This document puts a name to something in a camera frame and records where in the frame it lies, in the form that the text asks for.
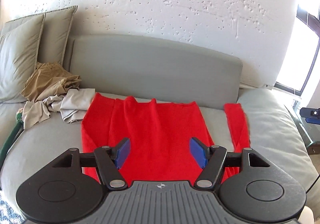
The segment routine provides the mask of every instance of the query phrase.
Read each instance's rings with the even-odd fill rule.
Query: metal screw
[[[209,188],[212,186],[212,182],[209,180],[200,180],[197,181],[197,186],[201,188]]]
[[[121,188],[125,185],[123,180],[113,180],[110,182],[110,186],[114,188]]]

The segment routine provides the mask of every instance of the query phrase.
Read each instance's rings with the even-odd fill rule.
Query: couch backrest
[[[82,88],[216,109],[237,101],[242,62],[236,57],[145,36],[78,36],[73,47],[72,41],[66,58]]]

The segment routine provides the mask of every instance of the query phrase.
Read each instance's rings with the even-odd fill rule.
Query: window frame
[[[302,21],[306,26],[308,26],[311,30],[313,30],[314,33],[316,33],[316,35],[318,35],[319,41],[318,41],[317,49],[316,49],[315,55],[313,57],[309,72],[307,74],[307,77],[306,77],[306,79],[305,79],[305,81],[303,83],[303,86],[301,87],[301,90],[293,89],[293,88],[285,86],[285,85],[283,85],[283,84],[281,84],[279,82],[276,82],[274,84],[274,87],[282,89],[282,90],[287,91],[289,93],[292,93],[294,95],[301,96],[303,90],[305,89],[305,87],[307,85],[307,82],[308,82],[308,80],[310,78],[310,75],[312,73],[313,67],[314,67],[314,65],[316,63],[316,59],[318,57],[319,48],[320,48],[320,21],[314,15],[312,15],[312,14],[308,13],[307,11],[303,10],[302,8],[300,8],[300,6],[298,6],[296,17],[300,21]]]

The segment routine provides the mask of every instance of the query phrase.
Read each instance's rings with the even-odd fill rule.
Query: window
[[[319,52],[320,0],[298,0],[297,17],[275,87],[301,95]]]

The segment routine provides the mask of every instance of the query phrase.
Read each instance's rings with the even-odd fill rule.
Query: beige pillow
[[[78,6],[75,5],[64,9],[37,13],[8,21],[2,28],[1,36],[12,29],[17,28],[19,25],[27,22],[33,17],[45,14],[38,61],[41,63],[56,61],[62,65],[73,16],[77,8]]]
[[[0,37],[0,102],[26,101],[21,91],[36,68],[44,19],[34,16]]]

